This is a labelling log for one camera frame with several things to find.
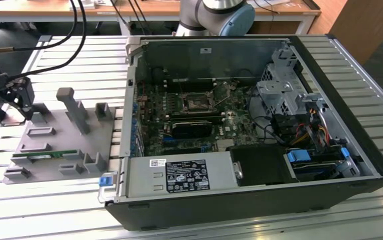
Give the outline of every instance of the aluminum table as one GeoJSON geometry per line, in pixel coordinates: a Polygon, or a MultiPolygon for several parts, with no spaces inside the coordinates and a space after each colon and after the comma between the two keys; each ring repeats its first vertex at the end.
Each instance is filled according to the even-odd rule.
{"type": "MultiPolygon", "coordinates": [[[[50,43],[61,38],[53,37],[50,43]]],[[[302,35],[300,39],[383,153],[383,90],[336,39],[324,35],[302,35]]],[[[55,101],[59,87],[74,88],[74,98],[85,107],[107,102],[117,108],[109,170],[118,167],[126,83],[125,40],[122,36],[89,36],[69,66],[30,76],[34,101],[43,102],[49,109],[63,108],[55,101]]],[[[23,71],[63,62],[78,42],[79,37],[71,37],[61,46],[34,51],[23,71]]],[[[97,201],[97,178],[14,185],[1,183],[22,130],[22,126],[0,127],[0,239],[383,239],[383,188],[353,196],[328,210],[126,231],[97,201]]]]}

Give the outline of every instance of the white sticker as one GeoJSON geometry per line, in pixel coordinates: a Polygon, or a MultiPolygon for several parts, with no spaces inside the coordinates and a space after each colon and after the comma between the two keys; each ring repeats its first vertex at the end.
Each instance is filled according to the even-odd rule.
{"type": "Polygon", "coordinates": [[[95,14],[98,14],[98,15],[114,15],[115,13],[110,12],[110,11],[97,11],[95,14]]]}
{"type": "Polygon", "coordinates": [[[209,54],[212,53],[212,48],[200,48],[200,54],[209,54]]]}
{"type": "Polygon", "coordinates": [[[50,159],[50,155],[38,155],[38,156],[29,156],[29,159],[50,159]]]}
{"type": "Polygon", "coordinates": [[[166,159],[150,159],[149,166],[150,167],[164,167],[166,163],[166,159]]]}

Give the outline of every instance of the floor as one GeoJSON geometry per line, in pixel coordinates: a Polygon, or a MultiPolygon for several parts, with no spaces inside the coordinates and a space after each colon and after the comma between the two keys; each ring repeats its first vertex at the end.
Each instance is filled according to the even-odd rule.
{"type": "MultiPolygon", "coordinates": [[[[95,22],[90,22],[86,26],[87,34],[94,32],[95,22]]],[[[35,24],[38,31],[43,35],[65,36],[69,32],[71,23],[39,23],[35,24]]],[[[150,29],[153,34],[168,35],[174,29],[174,23],[172,22],[154,22],[150,23],[150,29]]],[[[140,29],[133,29],[131,34],[140,34],[140,29]]],[[[74,35],[81,34],[81,28],[77,27],[74,35]]],[[[103,22],[98,31],[99,35],[118,35],[119,28],[114,22],[103,22]]],[[[0,47],[29,47],[37,43],[38,35],[34,32],[22,31],[18,25],[10,25],[7,29],[0,29],[0,47]]],[[[21,72],[22,67],[27,61],[30,52],[13,52],[0,54],[0,68],[9,75],[14,75],[21,72]]],[[[383,43],[378,46],[376,52],[370,56],[370,59],[364,64],[364,69],[376,80],[377,84],[383,88],[383,43]]]]}

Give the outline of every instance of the metal case frame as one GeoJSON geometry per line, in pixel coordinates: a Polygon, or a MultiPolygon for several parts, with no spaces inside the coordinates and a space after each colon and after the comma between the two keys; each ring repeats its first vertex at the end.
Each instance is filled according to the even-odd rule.
{"type": "MultiPolygon", "coordinates": [[[[145,40],[206,40],[213,37],[137,37],[129,38],[126,51],[135,53],[140,44],[145,40]]],[[[216,39],[234,39],[236,37],[216,37],[216,39]]],[[[240,39],[288,39],[297,58],[302,64],[314,85],[326,103],[334,109],[334,117],[340,121],[358,151],[369,156],[369,162],[378,173],[376,178],[352,179],[329,182],[320,181],[318,184],[300,185],[282,188],[268,188],[262,190],[248,190],[240,192],[224,192],[206,195],[190,195],[186,197],[169,197],[158,199],[131,200],[125,199],[125,181],[127,181],[127,150],[119,146],[121,167],[117,175],[115,195],[122,196],[114,201],[105,203],[105,209],[118,220],[126,230],[148,230],[200,224],[206,222],[226,221],[242,218],[252,218],[265,215],[285,214],[321,210],[332,207],[350,196],[372,192],[383,187],[383,155],[372,142],[364,128],[361,127],[352,111],[341,99],[332,83],[329,82],[321,68],[310,56],[300,39],[294,36],[266,35],[245,36],[240,39]]],[[[131,102],[127,102],[133,94],[134,81],[134,57],[129,58],[130,67],[127,70],[127,87],[125,90],[123,116],[131,114],[131,102]]],[[[122,120],[121,145],[130,142],[130,121],[122,120]]]]}

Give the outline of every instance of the barcode sticker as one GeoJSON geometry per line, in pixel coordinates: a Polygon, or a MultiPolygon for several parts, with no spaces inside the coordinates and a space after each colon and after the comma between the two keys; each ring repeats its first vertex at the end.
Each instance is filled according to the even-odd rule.
{"type": "Polygon", "coordinates": [[[164,167],[166,163],[166,159],[150,159],[149,167],[164,167]]]}

